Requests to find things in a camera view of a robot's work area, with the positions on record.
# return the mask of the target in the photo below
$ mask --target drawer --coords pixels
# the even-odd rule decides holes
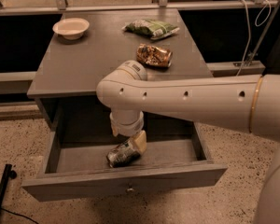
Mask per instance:
[[[60,98],[47,154],[22,187],[40,202],[215,185],[226,165],[213,163],[200,125],[145,114],[147,151],[126,167],[110,168],[110,110],[96,96]]]

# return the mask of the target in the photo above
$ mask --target green chip bag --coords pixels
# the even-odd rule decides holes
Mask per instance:
[[[179,27],[164,21],[142,19],[126,25],[123,27],[123,30],[135,34],[148,35],[152,40],[159,40],[168,35],[177,33]]]

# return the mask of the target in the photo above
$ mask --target drawer knob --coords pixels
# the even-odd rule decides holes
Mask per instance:
[[[132,192],[134,192],[134,189],[133,188],[128,188],[128,189],[126,189],[125,190],[127,193],[132,193]]]

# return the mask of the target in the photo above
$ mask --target bowl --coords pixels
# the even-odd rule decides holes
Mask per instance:
[[[58,21],[53,26],[53,31],[68,40],[77,40],[84,35],[90,23],[84,19],[73,18]]]

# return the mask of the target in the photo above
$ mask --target speckled floor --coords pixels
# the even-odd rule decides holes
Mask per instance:
[[[8,117],[20,119],[8,120]],[[22,187],[36,176],[49,141],[49,129],[35,105],[0,107],[0,180],[6,163],[18,177],[9,180],[3,207],[38,223],[251,223],[263,178],[278,144],[252,134],[202,126],[215,163],[228,165],[214,187],[178,189],[39,203]],[[1,211],[0,223],[33,223]]]

